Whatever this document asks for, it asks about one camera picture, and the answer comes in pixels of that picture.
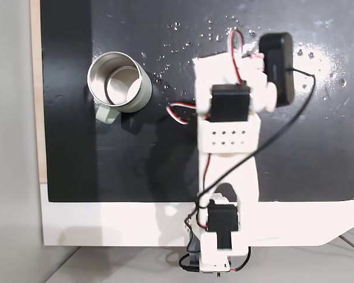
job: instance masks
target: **water droplet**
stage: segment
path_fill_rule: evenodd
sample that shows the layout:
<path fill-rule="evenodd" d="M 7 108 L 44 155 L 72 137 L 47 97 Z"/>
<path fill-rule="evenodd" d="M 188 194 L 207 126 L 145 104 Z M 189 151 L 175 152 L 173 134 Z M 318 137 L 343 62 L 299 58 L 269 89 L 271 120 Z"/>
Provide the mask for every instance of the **water droplet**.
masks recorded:
<path fill-rule="evenodd" d="M 341 87 L 346 87 L 346 85 L 348 84 L 344 78 L 341 78 L 338 83 Z"/>
<path fill-rule="evenodd" d="M 252 31 L 251 29 L 249 30 L 249 34 L 251 37 L 255 37 L 257 35 L 255 31 Z"/>

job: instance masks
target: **white wire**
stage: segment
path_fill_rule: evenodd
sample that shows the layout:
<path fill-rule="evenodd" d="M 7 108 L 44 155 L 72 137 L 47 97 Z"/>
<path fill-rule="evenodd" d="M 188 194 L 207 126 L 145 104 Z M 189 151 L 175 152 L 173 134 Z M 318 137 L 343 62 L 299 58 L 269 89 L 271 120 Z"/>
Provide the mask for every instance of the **white wire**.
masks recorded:
<path fill-rule="evenodd" d="M 185 108 L 190 108 L 190 109 L 196 109 L 196 106 L 195 105 L 192 105 L 192 104 L 186 104 L 186 103 L 183 103 L 183 102 L 173 102 L 173 103 L 170 103 L 171 107 L 173 106 L 179 106 L 179 107 L 185 107 Z"/>
<path fill-rule="evenodd" d="M 188 122 L 182 121 L 181 119 L 179 119 L 176 114 L 172 111 L 172 109 L 169 107 L 169 105 L 166 107 L 166 111 L 168 112 L 168 114 L 178 123 L 182 124 L 182 125 L 187 125 Z"/>
<path fill-rule="evenodd" d="M 173 112 L 173 110 L 172 110 L 173 106 L 185 107 L 185 108 L 189 108 L 189 109 L 196 109 L 196 107 L 194 105 L 188 105 L 188 104 L 181 103 L 181 102 L 173 102 L 173 103 L 170 103 L 168 106 L 166 106 L 166 111 L 176 122 L 178 122 L 182 125 L 187 125 L 188 122 L 183 121 Z"/>

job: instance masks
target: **gray wall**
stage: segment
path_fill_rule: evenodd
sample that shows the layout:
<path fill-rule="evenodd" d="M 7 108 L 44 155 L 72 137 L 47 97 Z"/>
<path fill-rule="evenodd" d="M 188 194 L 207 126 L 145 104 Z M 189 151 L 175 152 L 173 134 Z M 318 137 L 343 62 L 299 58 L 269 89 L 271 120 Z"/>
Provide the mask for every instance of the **gray wall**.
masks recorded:
<path fill-rule="evenodd" d="M 0 0 L 0 283 L 45 282 L 75 248 L 41 234 L 29 0 Z"/>

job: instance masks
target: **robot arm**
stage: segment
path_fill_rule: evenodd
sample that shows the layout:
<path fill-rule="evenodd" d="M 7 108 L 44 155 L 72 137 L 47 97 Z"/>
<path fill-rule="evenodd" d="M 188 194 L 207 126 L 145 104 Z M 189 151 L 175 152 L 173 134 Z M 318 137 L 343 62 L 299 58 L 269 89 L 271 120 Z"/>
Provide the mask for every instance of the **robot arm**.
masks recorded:
<path fill-rule="evenodd" d="M 257 214 L 259 195 L 254 156 L 298 120 L 316 87 L 314 75 L 293 68 L 290 34 L 262 36 L 260 53 L 249 55 L 235 54 L 235 32 L 239 33 L 234 30 L 230 33 L 228 53 L 194 59 L 196 105 L 179 103 L 179 106 L 195 108 L 198 119 L 199 193 L 195 209 L 185 224 L 201 246 L 199 269 L 182 265 L 181 261 L 189 254 L 180 259 L 180 266 L 188 271 L 218 275 L 238 271 L 249 260 L 248 246 L 253 227 L 257 225 L 253 216 Z M 237 39 L 241 46 L 242 39 L 242 36 Z M 312 77 L 312 90 L 293 118 L 259 147 L 261 120 L 257 113 L 274 111 L 293 102 L 293 71 Z M 174 117 L 171 107 L 167 110 L 179 123 L 187 123 Z M 223 183 L 232 186 L 237 196 L 235 204 L 215 193 Z M 188 221 L 195 213 L 196 221 L 190 225 Z M 231 268 L 229 257 L 247 253 L 243 265 Z"/>
<path fill-rule="evenodd" d="M 238 58 L 240 76 L 246 81 L 243 85 L 236 84 L 229 53 L 194 60 L 200 192 L 258 147 L 261 120 L 257 112 L 274 111 L 277 104 L 277 88 L 267 82 L 263 59 L 263 54 Z M 222 183 L 232 186 L 237 206 L 215 193 Z M 257 202 L 254 158 L 199 199 L 198 222 L 207 227 L 193 228 L 201 243 L 201 271 L 228 272 L 229 256 L 247 254 L 247 238 L 256 225 L 250 216 L 257 213 Z"/>

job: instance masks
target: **red wire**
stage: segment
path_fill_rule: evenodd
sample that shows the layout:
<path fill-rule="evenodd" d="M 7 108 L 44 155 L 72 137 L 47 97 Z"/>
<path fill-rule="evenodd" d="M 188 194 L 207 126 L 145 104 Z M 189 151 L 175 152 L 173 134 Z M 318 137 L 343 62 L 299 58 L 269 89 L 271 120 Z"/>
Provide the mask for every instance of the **red wire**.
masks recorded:
<path fill-rule="evenodd" d="M 168 108 L 171 110 L 173 116 L 175 116 L 175 118 L 176 118 L 177 120 L 179 120 L 180 122 L 183 122 L 183 123 L 187 123 L 187 121 L 183 121 L 180 117 L 178 117 L 178 116 L 176 115 L 176 113 L 173 111 L 173 109 L 172 109 L 172 107 L 171 107 L 170 105 L 168 105 Z"/>
<path fill-rule="evenodd" d="M 207 171 L 208 171 L 208 166 L 210 165 L 210 161 L 211 161 L 211 154 L 209 153 L 208 154 L 208 157 L 207 157 L 207 163 L 206 163 L 206 168 L 205 168 L 205 171 L 203 173 L 203 187 L 205 187 L 205 181 L 206 181 L 206 174 L 207 174 Z M 199 227 L 203 228 L 203 229 L 207 229 L 207 226 L 205 225 L 202 225 L 199 223 L 198 221 L 198 212 L 196 213 L 197 215 L 197 218 L 196 218 L 196 223 L 198 224 Z"/>
<path fill-rule="evenodd" d="M 171 104 L 181 104 L 181 105 L 185 105 L 185 106 L 196 107 L 196 105 L 194 105 L 194 104 L 185 103 L 185 102 L 173 102 Z"/>
<path fill-rule="evenodd" d="M 234 63 L 234 67 L 235 67 L 235 72 L 236 72 L 236 76 L 238 79 L 238 83 L 242 84 L 242 79 L 240 77 L 240 73 L 238 72 L 238 67 L 236 64 L 236 60 L 235 60 L 235 48 L 234 48 L 234 40 L 235 40 L 235 32 L 239 33 L 241 36 L 241 45 L 244 45 L 244 37 L 242 35 L 242 33 L 240 31 L 237 31 L 236 29 L 233 29 L 231 31 L 231 56 L 232 56 L 232 62 Z"/>

